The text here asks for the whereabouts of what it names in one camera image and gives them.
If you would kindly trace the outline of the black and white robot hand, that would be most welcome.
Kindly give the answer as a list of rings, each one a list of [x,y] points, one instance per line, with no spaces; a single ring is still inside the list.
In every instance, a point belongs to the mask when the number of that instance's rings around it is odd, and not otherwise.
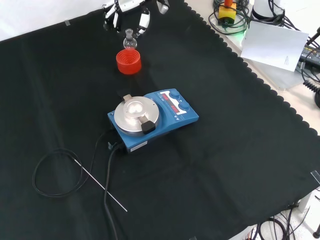
[[[148,2],[152,0],[108,0],[102,6],[104,13],[103,27],[105,30],[115,29],[121,31],[122,16],[136,10],[141,10],[139,25],[136,35],[140,36],[148,29],[150,23],[150,11],[147,8]]]

